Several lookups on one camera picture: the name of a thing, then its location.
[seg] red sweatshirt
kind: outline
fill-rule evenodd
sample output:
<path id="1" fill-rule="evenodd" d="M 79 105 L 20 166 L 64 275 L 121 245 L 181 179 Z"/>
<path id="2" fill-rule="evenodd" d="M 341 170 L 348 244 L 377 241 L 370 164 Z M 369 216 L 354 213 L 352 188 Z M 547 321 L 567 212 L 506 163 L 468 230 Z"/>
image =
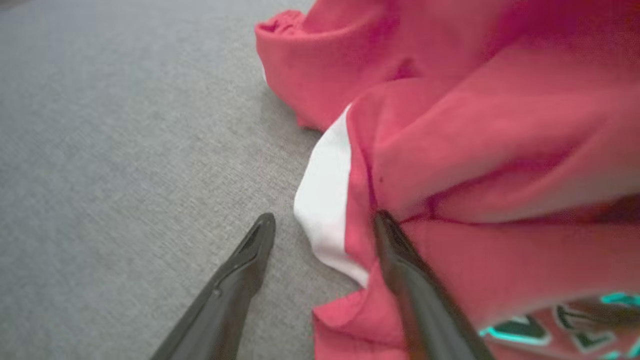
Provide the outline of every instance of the red sweatshirt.
<path id="1" fill-rule="evenodd" d="M 362 289 L 316 358 L 404 359 L 371 213 L 402 227 L 499 360 L 624 359 L 640 328 L 640 3 L 318 0 L 258 24 L 273 91 L 324 131 L 294 213 Z"/>

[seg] gray carpet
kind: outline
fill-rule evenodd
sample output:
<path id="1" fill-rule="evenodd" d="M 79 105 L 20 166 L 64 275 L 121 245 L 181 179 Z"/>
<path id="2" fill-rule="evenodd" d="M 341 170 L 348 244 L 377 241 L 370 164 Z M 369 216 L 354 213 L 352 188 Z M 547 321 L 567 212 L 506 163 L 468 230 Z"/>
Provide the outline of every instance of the gray carpet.
<path id="1" fill-rule="evenodd" d="M 0 12 L 0 358 L 144 359 L 263 211 L 239 359 L 313 356 L 355 289 L 292 215 L 319 134 L 262 80 L 253 25 L 310 0 L 30 0 Z"/>

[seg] white fabric trim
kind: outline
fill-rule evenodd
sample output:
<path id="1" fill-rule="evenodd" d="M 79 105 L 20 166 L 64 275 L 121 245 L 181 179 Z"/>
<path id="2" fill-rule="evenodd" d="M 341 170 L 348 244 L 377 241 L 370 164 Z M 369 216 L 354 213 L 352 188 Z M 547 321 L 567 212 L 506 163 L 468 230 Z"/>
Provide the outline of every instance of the white fabric trim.
<path id="1" fill-rule="evenodd" d="M 296 193 L 293 213 L 324 264 L 367 286 L 369 274 L 344 249 L 351 144 L 344 110 L 320 138 Z"/>

